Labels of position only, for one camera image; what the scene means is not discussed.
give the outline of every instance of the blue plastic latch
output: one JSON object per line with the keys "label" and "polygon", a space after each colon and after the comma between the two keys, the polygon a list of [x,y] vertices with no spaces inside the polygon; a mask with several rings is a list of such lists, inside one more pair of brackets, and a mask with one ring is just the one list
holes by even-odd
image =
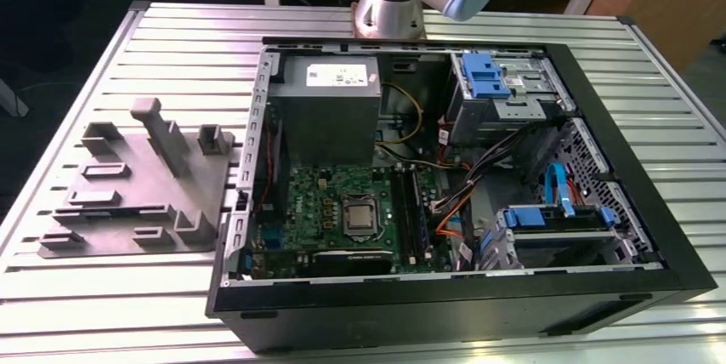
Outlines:
{"label": "blue plastic latch", "polygon": [[[556,184],[556,202],[552,177],[555,178]],[[575,216],[575,209],[571,207],[569,200],[569,187],[567,186],[567,172],[564,171],[564,166],[559,162],[551,162],[547,166],[547,172],[544,173],[544,202],[547,204],[561,204],[564,217]]]}
{"label": "blue plastic latch", "polygon": [[488,243],[491,242],[493,238],[493,234],[491,233],[491,230],[487,231],[487,234],[484,235],[484,237],[480,239],[480,244],[479,244],[479,254],[481,254],[484,252],[484,249],[487,249],[487,245]]}
{"label": "blue plastic latch", "polygon": [[503,212],[503,220],[507,223],[507,228],[517,226],[517,216],[509,209]]}
{"label": "blue plastic latch", "polygon": [[509,88],[501,81],[501,68],[489,54],[463,54],[464,76],[476,99],[508,99]]}
{"label": "blue plastic latch", "polygon": [[519,226],[544,226],[544,217],[539,208],[511,208],[517,216]]}
{"label": "blue plastic latch", "polygon": [[615,214],[609,207],[600,207],[600,217],[604,226],[609,228],[615,224]]}

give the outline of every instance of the floor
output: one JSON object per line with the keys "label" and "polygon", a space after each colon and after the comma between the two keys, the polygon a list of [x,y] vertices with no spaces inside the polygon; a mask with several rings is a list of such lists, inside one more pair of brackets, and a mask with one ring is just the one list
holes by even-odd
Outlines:
{"label": "floor", "polygon": [[[20,98],[30,107],[28,115],[20,119],[0,113],[0,141],[4,143],[0,219],[33,171],[132,1],[25,0],[14,3],[0,0],[0,16],[16,18],[0,20],[0,33],[13,35],[0,40],[0,78],[21,91]],[[261,4],[261,0],[154,1]],[[297,3],[281,1],[285,5]],[[308,1],[312,5],[336,5],[336,0]],[[684,80],[720,122],[726,122],[723,73],[726,54],[716,48],[703,53],[684,73]]]}

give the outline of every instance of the sticker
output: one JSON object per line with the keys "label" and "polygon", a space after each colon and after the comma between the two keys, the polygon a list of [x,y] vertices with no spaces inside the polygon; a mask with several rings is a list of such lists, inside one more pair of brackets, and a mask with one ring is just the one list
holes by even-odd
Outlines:
{"label": "sticker", "polygon": [[447,145],[449,143],[449,131],[439,129],[439,144]]}
{"label": "sticker", "polygon": [[465,244],[461,242],[461,244],[457,246],[457,253],[461,255],[465,259],[465,262],[472,261],[472,250],[465,246]]}
{"label": "sticker", "polygon": [[503,82],[507,84],[507,86],[524,86],[524,82],[521,82],[519,77],[505,77]]}
{"label": "sticker", "polygon": [[367,86],[365,65],[313,64],[306,67],[306,86]]}

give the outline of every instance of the aluminum extrusion table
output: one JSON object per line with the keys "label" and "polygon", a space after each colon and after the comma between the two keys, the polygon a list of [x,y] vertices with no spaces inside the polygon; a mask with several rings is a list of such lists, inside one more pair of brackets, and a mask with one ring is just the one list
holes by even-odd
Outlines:
{"label": "aluminum extrusion table", "polygon": [[[140,131],[128,107],[153,94],[164,118],[182,129],[218,123],[240,138],[261,36],[349,37],[349,19],[348,10],[332,8],[133,4],[0,229],[0,358],[254,359],[221,322],[204,316],[212,253],[41,259],[37,238],[73,167],[88,158],[77,145],[88,122]],[[425,27],[432,39],[569,45],[722,287],[585,336],[305,352],[288,359],[718,362],[726,356],[726,133],[639,29],[609,17],[481,14],[461,24],[435,13]]]}

